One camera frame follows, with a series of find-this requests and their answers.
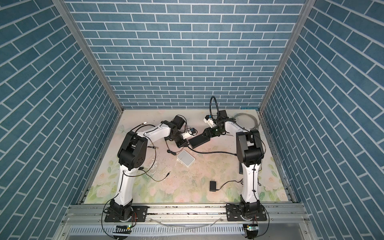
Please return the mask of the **black power adapter with plug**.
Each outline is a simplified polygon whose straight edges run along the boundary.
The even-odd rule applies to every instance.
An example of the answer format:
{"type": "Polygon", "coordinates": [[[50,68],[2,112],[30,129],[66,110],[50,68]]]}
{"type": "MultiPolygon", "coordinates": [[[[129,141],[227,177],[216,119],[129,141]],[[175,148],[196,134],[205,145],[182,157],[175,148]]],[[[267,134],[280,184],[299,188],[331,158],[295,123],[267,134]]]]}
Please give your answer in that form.
{"type": "Polygon", "coordinates": [[[225,185],[227,185],[229,183],[240,183],[240,184],[243,184],[243,179],[238,180],[238,181],[237,180],[227,181],[224,184],[222,184],[219,188],[217,188],[217,182],[216,181],[210,181],[209,191],[210,192],[220,191],[225,185]]]}

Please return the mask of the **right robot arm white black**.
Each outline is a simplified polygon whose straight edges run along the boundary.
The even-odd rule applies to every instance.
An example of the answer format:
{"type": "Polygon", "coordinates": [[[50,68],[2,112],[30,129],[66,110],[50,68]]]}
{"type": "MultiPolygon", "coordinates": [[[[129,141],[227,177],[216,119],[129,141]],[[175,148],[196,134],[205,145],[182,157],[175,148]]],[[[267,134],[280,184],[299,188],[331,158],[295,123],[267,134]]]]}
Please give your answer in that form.
{"type": "Polygon", "coordinates": [[[243,189],[239,209],[244,219],[267,219],[266,210],[260,203],[257,180],[262,159],[265,155],[264,142],[258,130],[247,130],[237,123],[227,121],[223,127],[208,127],[203,131],[203,137],[211,139],[223,134],[223,131],[233,135],[236,142],[236,155],[243,169],[243,189]]]}

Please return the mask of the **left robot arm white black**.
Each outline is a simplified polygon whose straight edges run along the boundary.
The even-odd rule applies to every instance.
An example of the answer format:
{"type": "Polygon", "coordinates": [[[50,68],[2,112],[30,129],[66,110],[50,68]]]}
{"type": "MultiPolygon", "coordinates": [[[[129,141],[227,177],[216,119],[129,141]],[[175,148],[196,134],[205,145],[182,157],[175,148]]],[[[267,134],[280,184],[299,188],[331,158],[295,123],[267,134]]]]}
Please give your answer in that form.
{"type": "Polygon", "coordinates": [[[148,144],[155,146],[158,140],[172,140],[178,148],[186,147],[188,141],[184,139],[182,128],[187,127],[183,118],[176,116],[171,121],[162,121],[146,131],[139,131],[137,126],[129,131],[118,151],[120,164],[120,180],[116,196],[109,200],[109,207],[103,210],[105,222],[135,222],[133,204],[133,187],[135,178],[139,177],[139,168],[146,159],[148,144]]]}

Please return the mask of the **black ribbed box device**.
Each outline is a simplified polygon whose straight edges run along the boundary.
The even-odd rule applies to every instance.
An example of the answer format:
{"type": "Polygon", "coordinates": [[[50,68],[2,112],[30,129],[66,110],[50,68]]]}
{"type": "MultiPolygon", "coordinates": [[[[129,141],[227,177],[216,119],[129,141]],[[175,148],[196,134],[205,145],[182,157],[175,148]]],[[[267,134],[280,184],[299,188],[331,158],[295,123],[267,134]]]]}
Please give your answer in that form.
{"type": "Polygon", "coordinates": [[[200,134],[194,138],[191,138],[188,140],[190,146],[192,149],[195,149],[211,140],[210,137],[204,136],[203,134],[200,134]]]}

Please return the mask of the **dark grey network switch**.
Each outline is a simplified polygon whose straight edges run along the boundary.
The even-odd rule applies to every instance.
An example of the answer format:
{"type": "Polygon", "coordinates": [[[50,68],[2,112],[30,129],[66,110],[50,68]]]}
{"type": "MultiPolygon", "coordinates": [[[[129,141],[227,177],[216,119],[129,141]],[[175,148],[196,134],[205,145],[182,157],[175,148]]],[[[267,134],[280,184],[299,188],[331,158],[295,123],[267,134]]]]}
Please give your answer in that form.
{"type": "Polygon", "coordinates": [[[239,174],[243,175],[243,167],[241,163],[239,163],[239,174]]]}

